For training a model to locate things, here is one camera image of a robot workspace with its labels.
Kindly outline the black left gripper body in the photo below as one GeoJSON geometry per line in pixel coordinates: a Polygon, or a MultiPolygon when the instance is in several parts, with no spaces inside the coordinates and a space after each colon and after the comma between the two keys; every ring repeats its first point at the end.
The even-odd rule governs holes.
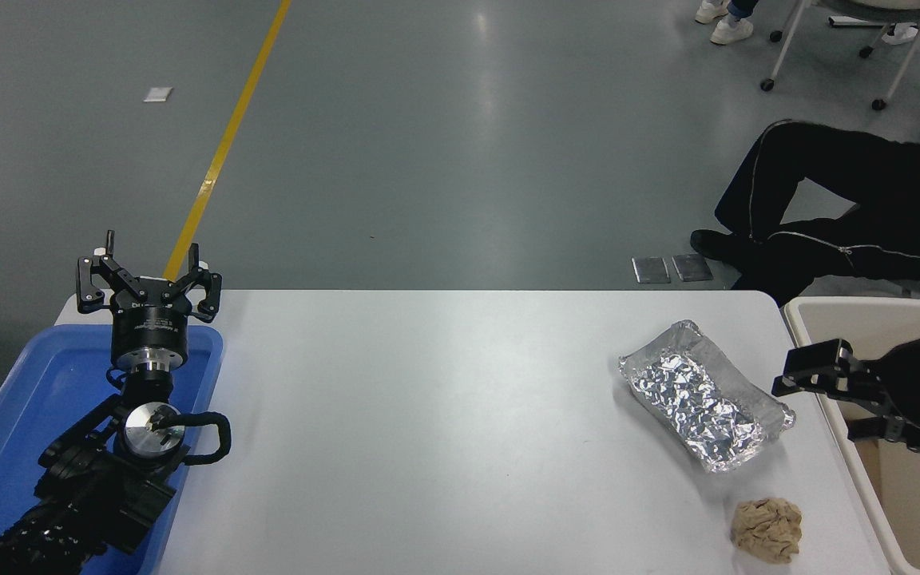
{"type": "Polygon", "coordinates": [[[176,369],[188,358],[190,302],[167,280],[139,280],[139,288],[112,294],[112,361],[120,369],[163,363],[176,369]]]}

